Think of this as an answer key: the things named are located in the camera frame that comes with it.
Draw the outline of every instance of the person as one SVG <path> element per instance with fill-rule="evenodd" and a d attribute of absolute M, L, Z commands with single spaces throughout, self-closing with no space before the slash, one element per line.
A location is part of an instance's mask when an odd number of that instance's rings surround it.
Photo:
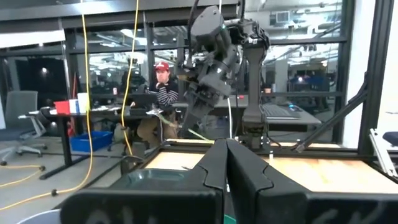
<path fill-rule="evenodd" d="M 160 107 L 169 107 L 178 99 L 178 85 L 170 79 L 170 67 L 165 62 L 159 62 L 155 66 L 156 84 L 149 87 L 149 93 L 156 94 L 157 102 Z M 177 124 L 175 120 L 175 112 L 164 112 L 164 118 L 173 124 Z M 158 118 L 146 118 L 141 120 L 137 129 L 137 135 L 142 140 L 147 141 L 151 148 L 160 144 L 159 138 L 154 135 L 154 129 L 158 125 Z M 163 135 L 165 139 L 177 138 L 177 127 L 162 123 Z"/>

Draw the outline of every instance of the concrete floor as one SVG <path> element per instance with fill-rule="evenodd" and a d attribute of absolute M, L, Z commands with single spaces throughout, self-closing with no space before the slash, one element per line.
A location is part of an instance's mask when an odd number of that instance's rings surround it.
<path fill-rule="evenodd" d="M 62 152 L 62 146 L 60 144 L 59 138 L 40 138 L 36 139 L 35 142 L 44 142 L 48 145 L 48 149 L 44 152 L 60 153 Z M 12 142 L 0 144 L 0 149 L 4 149 Z M 96 152 L 96 155 L 121 155 L 121 146 L 115 146 L 114 151 L 108 152 L 103 149 Z M 117 163 L 119 159 L 108 158 L 108 157 L 95 157 L 93 159 L 93 170 L 88 181 L 99 176 L 102 172 L 112 167 Z M 11 166 L 26 166 L 26 165 L 42 165 L 47 168 L 47 170 L 52 170 L 63 164 L 63 156 L 61 155 L 44 155 L 39 158 L 35 154 L 24 154 L 23 156 L 15 155 L 8 159 L 9 167 Z M 39 175 L 31 177 L 30 179 L 23 181 L 18 184 L 8 185 L 0 188 L 0 209 L 12 205 L 13 203 L 25 200 L 27 198 L 45 194 L 51 192 L 52 189 L 63 190 L 73 188 L 79 185 L 85 178 L 88 170 L 90 160 L 87 159 L 82 161 L 75 166 L 60 172 L 59 174 L 50 177 L 47 180 L 39 180 Z M 21 180 L 34 172 L 36 168 L 26 168 L 26 169 L 7 169 L 0 167 L 0 185 L 13 182 L 16 180 Z M 106 176 L 97 181 L 93 187 L 107 187 L 120 178 L 119 167 L 117 166 Z M 57 206 L 60 202 L 65 200 L 70 194 L 61 194 L 56 197 L 43 197 L 32 200 L 30 202 L 22 203 L 16 205 L 15 207 L 0 210 L 0 223 L 2 224 L 15 224 L 27 217 L 35 215 L 40 212 L 51 210 L 53 207 Z"/>

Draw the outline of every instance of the blue bin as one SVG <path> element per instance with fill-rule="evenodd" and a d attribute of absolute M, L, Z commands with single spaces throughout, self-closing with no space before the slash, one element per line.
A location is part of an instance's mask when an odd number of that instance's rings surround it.
<path fill-rule="evenodd" d="M 93 140 L 93 152 L 98 149 L 104 148 L 112 144 L 112 132 L 109 131 L 92 131 L 91 138 Z M 73 151 L 78 152 L 90 152 L 90 143 L 88 140 L 88 134 L 82 134 L 79 136 L 72 137 L 70 139 L 70 145 Z"/>

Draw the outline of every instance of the black pole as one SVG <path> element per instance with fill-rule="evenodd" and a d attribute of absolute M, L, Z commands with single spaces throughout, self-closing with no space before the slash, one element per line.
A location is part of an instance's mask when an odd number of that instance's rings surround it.
<path fill-rule="evenodd" d="M 373 155 L 369 130 L 377 127 L 394 0 L 376 1 L 368 60 L 368 97 L 363 103 L 358 154 Z"/>

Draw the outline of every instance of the gray office chair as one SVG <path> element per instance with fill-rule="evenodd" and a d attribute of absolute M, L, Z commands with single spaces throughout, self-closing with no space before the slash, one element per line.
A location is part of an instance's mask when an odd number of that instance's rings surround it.
<path fill-rule="evenodd" d="M 43 124 L 36 119 L 34 115 L 24 116 L 31 111 L 37 110 L 37 92 L 36 91 L 10 91 L 7 94 L 6 128 L 0 130 L 0 142 L 17 141 L 17 144 L 6 149 L 0 149 L 0 154 L 5 154 L 1 158 L 0 166 L 7 165 L 6 159 L 12 153 L 22 154 L 23 152 L 34 152 L 42 156 L 41 147 L 46 149 L 45 144 L 34 144 L 28 146 L 25 141 L 35 139 L 45 133 Z"/>

